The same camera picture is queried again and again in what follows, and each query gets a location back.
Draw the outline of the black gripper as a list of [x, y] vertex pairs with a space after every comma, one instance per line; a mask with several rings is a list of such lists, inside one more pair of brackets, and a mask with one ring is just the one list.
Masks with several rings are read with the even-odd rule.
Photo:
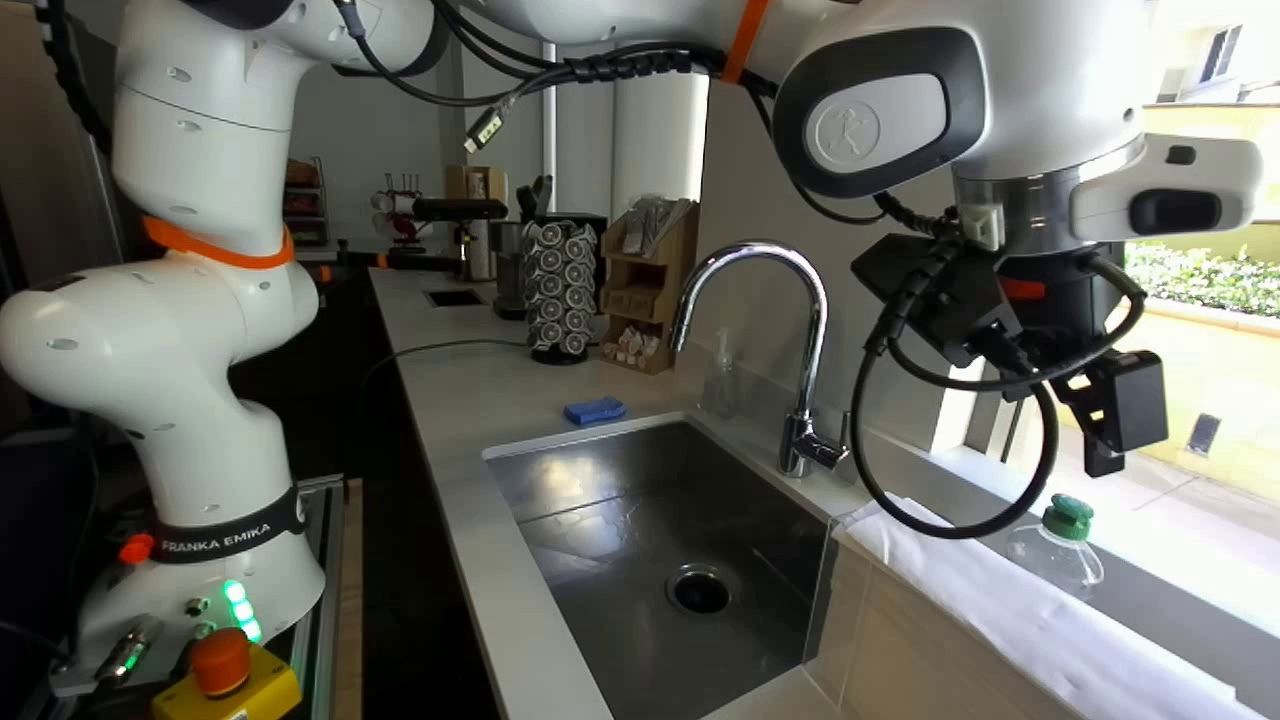
[[1116, 350], [1130, 314], [1107, 322], [1137, 292], [1107, 247], [1025, 255], [994, 269], [1014, 326], [988, 344], [994, 369], [1083, 369], [1055, 396], [1083, 434], [1083, 470], [1112, 474], [1130, 449], [1168, 434], [1162, 363], [1156, 350]]

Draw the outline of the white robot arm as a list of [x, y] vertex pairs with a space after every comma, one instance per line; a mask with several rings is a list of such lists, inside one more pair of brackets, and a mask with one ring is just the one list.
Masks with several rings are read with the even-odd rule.
[[225, 584], [249, 591], [261, 638], [316, 607], [284, 428], [227, 369], [316, 321], [284, 228], [305, 70], [400, 78], [456, 4], [562, 43], [579, 70], [681, 50], [766, 78], [773, 149], [818, 195], [933, 167], [973, 193], [1139, 149], [1142, 0], [129, 0], [113, 174], [160, 250], [5, 305], [5, 370], [129, 432], [160, 514], [154, 550], [86, 591], [74, 671], [118, 677], [130, 631], [220, 629]]

